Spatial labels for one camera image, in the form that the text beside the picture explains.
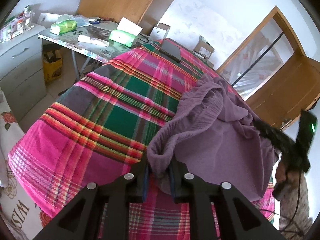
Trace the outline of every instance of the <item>tiled floor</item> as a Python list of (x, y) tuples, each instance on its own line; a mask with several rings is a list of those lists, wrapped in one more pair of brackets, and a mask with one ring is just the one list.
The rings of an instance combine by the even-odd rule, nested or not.
[[(76, 53), (78, 68), (81, 68), (85, 62), (86, 57), (79, 53)], [(63, 66), (62, 66), (62, 76), (48, 84), (47, 95), (38, 102), (19, 122), (20, 127), (24, 132), (27, 132), (31, 125), (44, 113), (44, 111), (56, 101), (59, 97), (58, 93), (71, 87), (76, 79), (76, 74), (74, 71), (71, 50), (63, 50)]]

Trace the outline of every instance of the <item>purple garment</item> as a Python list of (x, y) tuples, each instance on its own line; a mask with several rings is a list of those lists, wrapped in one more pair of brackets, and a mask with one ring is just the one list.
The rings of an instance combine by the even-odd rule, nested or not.
[(147, 147), (148, 161), (162, 191), (170, 193), (165, 176), (173, 152), (189, 172), (207, 182), (232, 183), (250, 201), (261, 199), (275, 160), (270, 140), (252, 125), (258, 116), (228, 92), (221, 77), (204, 74), (184, 92), (175, 117)]

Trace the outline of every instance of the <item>silver screw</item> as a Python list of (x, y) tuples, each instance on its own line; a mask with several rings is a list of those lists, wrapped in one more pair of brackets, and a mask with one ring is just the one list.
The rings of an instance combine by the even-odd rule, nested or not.
[(193, 179), (195, 176), (192, 173), (186, 173), (184, 174), (185, 179)]
[(124, 175), (125, 179), (133, 179), (134, 175), (132, 173), (127, 173)]
[(229, 182), (222, 182), (221, 186), (224, 189), (231, 189), (231, 184)]
[(97, 184), (95, 184), (94, 182), (90, 182), (90, 183), (88, 183), (87, 188), (94, 189), (94, 188), (96, 188), (96, 186), (97, 186)]

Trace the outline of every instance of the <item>plaid tablecloth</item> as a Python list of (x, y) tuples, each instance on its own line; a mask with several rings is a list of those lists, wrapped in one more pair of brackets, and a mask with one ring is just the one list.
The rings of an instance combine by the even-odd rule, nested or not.
[[(203, 73), (217, 76), (184, 47), (179, 64), (159, 49), (159, 42), (146, 44), (89, 73), (9, 153), (15, 176), (48, 215), (89, 182), (102, 185), (127, 173), (175, 115), (182, 93)], [(150, 184), (147, 201), (130, 206), (130, 239), (189, 239), (188, 204), (174, 204)], [(274, 210), (272, 188), (271, 182), (254, 205)]]

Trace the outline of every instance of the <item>door frame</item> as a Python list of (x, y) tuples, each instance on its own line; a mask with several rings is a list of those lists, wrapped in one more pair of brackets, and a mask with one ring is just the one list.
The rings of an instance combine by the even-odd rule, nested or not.
[(222, 63), (222, 65), (216, 70), (218, 74), (221, 74), (224, 68), (233, 60), (245, 46), (249, 44), (249, 42), (254, 38), (254, 36), (262, 30), (262, 28), (271, 20), (274, 19), (275, 22), (279, 25), (281, 30), (284, 32), (284, 35), (287, 37), (292, 49), (294, 52), (298, 52), (301, 55), (306, 55), (302, 45), (291, 27), (288, 20), (284, 17), (283, 13), (280, 9), (275, 6), (271, 12), (262, 20), (262, 22), (253, 30), (252, 33), (240, 44), (240, 46), (227, 58), (227, 60)]

